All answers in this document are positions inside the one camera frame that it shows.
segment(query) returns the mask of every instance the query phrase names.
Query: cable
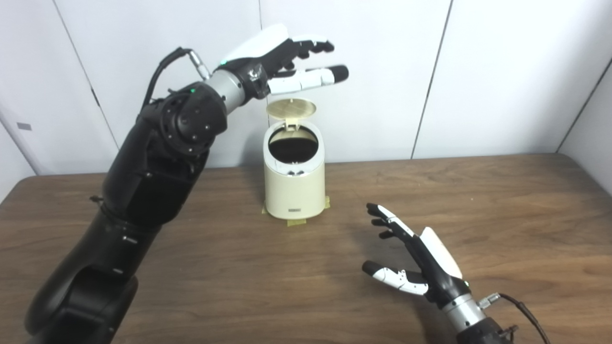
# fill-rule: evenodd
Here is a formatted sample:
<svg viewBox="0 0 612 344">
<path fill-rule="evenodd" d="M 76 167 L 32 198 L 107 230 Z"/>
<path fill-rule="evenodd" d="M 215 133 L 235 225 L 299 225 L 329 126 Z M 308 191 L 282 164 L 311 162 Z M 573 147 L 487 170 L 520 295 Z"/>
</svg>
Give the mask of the cable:
<svg viewBox="0 0 612 344">
<path fill-rule="evenodd" d="M 531 324 L 533 324 L 533 326 L 535 326 L 535 329 L 537 329 L 537 332 L 542 337 L 542 340 L 544 340 L 544 343 L 545 344 L 550 344 L 550 340 L 546 336 L 546 333 L 544 332 L 544 329 L 542 329 L 540 324 L 537 322 L 537 319 L 529 311 L 529 309 L 527 309 L 527 306 L 525 306 L 524 303 L 522 303 L 519 300 L 516 300 L 514 297 L 508 296 L 506 294 L 500 293 L 499 296 L 503 297 L 504 299 L 512 302 L 515 306 L 517 306 L 518 310 L 521 311 L 521 313 L 524 314 L 525 317 L 527 317 L 527 319 L 529 319 L 529 321 L 531 322 Z"/>
<path fill-rule="evenodd" d="M 147 88 L 147 93 L 144 96 L 143 107 L 147 106 L 151 101 L 151 97 L 153 96 L 153 91 L 155 90 L 155 84 L 157 84 L 157 79 L 162 74 L 162 71 L 166 69 L 172 62 L 175 60 L 189 54 L 191 49 L 183 49 L 181 47 L 176 48 L 173 52 L 168 54 L 157 66 L 155 69 L 155 73 L 153 73 L 153 77 L 151 77 L 151 81 L 149 82 L 149 87 Z"/>
</svg>

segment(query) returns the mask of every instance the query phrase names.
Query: wooden table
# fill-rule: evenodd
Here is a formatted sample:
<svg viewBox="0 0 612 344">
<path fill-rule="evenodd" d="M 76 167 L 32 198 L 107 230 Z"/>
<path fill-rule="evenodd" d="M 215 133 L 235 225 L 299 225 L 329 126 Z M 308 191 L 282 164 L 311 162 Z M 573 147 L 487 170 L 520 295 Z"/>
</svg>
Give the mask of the wooden table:
<svg viewBox="0 0 612 344">
<path fill-rule="evenodd" d="M 205 170 L 138 271 L 113 343 L 454 343 L 424 299 L 363 272 L 414 269 L 378 239 L 365 203 L 431 226 L 475 297 L 524 301 L 554 344 L 612 341 L 612 199 L 559 154 L 329 164 L 332 207 L 306 225 L 261 214 L 261 168 Z M 0 334 L 23 343 L 26 308 L 96 212 L 104 175 L 20 182 L 0 206 Z M 540 343 L 511 304 L 487 310 Z"/>
</svg>

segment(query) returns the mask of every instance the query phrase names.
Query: robot finger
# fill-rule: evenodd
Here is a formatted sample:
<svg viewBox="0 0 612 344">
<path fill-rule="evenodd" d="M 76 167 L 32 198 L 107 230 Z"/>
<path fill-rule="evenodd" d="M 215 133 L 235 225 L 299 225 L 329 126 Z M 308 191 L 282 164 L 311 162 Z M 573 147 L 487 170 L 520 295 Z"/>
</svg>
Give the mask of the robot finger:
<svg viewBox="0 0 612 344">
<path fill-rule="evenodd" d="M 286 94 L 339 83 L 348 78 L 344 65 L 320 69 L 286 70 L 268 80 L 270 94 Z"/>
</svg>

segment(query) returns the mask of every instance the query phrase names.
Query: open lid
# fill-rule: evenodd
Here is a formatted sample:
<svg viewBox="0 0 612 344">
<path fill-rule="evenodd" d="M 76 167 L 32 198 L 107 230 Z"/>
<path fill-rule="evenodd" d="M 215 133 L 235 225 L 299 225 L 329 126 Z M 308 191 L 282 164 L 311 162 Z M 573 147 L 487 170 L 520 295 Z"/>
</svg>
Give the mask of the open lid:
<svg viewBox="0 0 612 344">
<path fill-rule="evenodd" d="M 300 119 L 310 117 L 315 111 L 315 104 L 299 98 L 277 100 L 266 107 L 270 117 L 285 121 L 288 125 L 297 124 Z"/>
</svg>

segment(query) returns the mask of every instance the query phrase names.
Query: cable connector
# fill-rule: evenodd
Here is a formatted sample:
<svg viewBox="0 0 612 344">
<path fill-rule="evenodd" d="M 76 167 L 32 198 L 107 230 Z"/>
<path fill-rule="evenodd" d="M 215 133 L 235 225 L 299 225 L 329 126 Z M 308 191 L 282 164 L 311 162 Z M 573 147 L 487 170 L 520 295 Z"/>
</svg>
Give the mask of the cable connector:
<svg viewBox="0 0 612 344">
<path fill-rule="evenodd" d="M 484 299 L 478 301 L 476 304 L 478 305 L 480 309 L 486 309 L 486 308 L 489 308 L 489 306 L 493 304 L 495 301 L 499 300 L 499 298 L 500 298 L 500 295 L 498 293 L 493 293 L 485 297 Z"/>
</svg>

